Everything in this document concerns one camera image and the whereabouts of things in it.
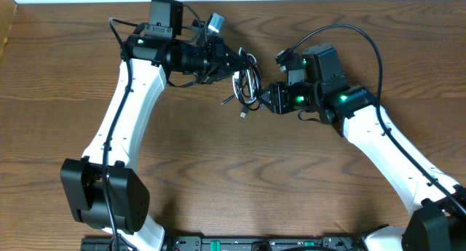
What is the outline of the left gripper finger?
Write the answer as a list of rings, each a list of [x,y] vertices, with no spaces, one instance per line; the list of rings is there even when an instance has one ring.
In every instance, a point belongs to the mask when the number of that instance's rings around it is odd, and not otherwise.
[[[213,84],[217,81],[222,81],[224,79],[228,79],[235,74],[235,71],[222,71],[215,69],[214,71],[210,71],[207,73],[207,84]]]
[[[227,45],[224,45],[224,70],[243,71],[252,66],[252,62],[244,55],[240,55]]]

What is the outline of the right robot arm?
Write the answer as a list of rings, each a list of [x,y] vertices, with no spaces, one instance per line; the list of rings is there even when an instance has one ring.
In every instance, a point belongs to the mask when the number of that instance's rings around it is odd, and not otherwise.
[[[407,209],[405,228],[382,226],[364,234],[364,250],[464,250],[465,187],[432,164],[393,124],[364,86],[351,87],[337,51],[318,44],[275,57],[286,81],[266,86],[258,100],[272,113],[318,113],[359,148],[394,188]]]

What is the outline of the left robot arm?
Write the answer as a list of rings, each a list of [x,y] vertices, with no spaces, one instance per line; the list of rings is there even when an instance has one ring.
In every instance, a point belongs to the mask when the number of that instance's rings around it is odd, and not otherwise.
[[[137,175],[141,142],[152,109],[170,75],[212,84],[250,67],[226,46],[224,19],[196,18],[191,39],[182,39],[187,4],[151,0],[149,20],[119,39],[122,62],[114,95],[98,132],[78,160],[66,159],[60,179],[75,221],[112,235],[110,250],[161,250],[164,228],[149,215],[149,190]]]

